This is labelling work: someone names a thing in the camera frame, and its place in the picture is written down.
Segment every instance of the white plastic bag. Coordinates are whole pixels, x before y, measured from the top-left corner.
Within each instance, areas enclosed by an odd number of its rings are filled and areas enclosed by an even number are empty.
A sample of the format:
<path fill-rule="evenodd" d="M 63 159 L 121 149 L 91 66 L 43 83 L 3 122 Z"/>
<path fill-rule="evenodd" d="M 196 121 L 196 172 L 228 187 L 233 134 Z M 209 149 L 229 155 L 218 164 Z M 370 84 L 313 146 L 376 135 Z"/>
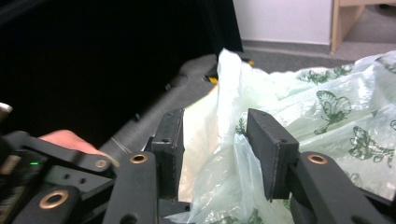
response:
<path fill-rule="evenodd" d="M 242 138 L 248 108 L 273 115 L 300 151 L 334 158 L 355 185 L 392 199 L 396 51 L 331 69 L 267 74 L 224 49 L 218 69 L 219 88 L 185 110 L 179 199 L 192 207 L 184 221 L 292 223 L 287 202 L 269 203 L 257 191 L 260 165 Z"/>

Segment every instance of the screw hole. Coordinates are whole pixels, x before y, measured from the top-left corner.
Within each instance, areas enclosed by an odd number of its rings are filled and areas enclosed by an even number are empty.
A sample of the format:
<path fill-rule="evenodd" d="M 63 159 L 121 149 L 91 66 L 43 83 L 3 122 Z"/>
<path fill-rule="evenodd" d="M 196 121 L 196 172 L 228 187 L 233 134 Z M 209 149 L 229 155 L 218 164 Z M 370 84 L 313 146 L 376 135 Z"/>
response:
<path fill-rule="evenodd" d="M 352 217 L 352 221 L 355 224 L 371 224 L 372 222 L 367 220 L 364 217 L 360 217 L 360 216 L 353 216 Z"/>
<path fill-rule="evenodd" d="M 62 199 L 62 195 L 56 194 L 47 199 L 47 203 L 57 203 Z"/>
<path fill-rule="evenodd" d="M 322 157 L 322 156 L 319 156 L 319 155 L 311 154 L 311 155 L 308 156 L 308 159 L 310 161 L 312 161 L 313 163 L 316 163 L 316 164 L 321 164 L 322 165 L 322 164 L 326 164 L 327 163 L 327 159 Z"/>
<path fill-rule="evenodd" d="M 142 163 L 145 162 L 148 159 L 148 157 L 146 155 L 135 155 L 133 157 L 131 157 L 130 161 L 133 163 Z"/>
<path fill-rule="evenodd" d="M 137 218 L 132 215 L 126 215 L 120 221 L 120 224 L 135 224 L 135 223 L 137 223 Z"/>

